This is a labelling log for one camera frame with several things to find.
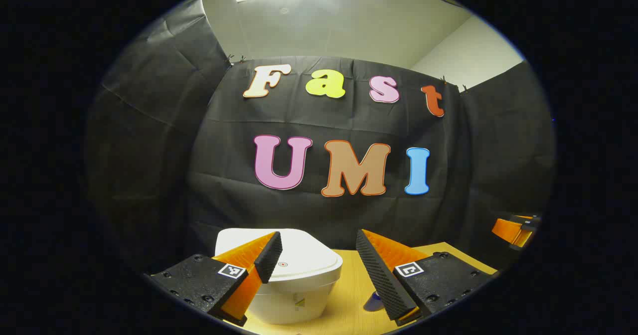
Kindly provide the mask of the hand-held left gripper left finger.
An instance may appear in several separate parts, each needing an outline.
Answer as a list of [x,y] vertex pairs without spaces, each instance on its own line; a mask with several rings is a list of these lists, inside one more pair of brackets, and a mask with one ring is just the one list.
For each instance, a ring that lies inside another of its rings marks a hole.
[[242,327],[249,306],[262,285],[269,282],[282,250],[280,232],[272,231],[217,256],[190,256],[151,274],[149,280],[171,298]]

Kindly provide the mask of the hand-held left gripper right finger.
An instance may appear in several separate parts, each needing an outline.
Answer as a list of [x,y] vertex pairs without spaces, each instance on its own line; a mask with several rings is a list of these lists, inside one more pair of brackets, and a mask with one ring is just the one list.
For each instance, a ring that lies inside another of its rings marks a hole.
[[357,232],[356,249],[397,326],[444,312],[495,278],[449,252],[424,253],[368,230]]

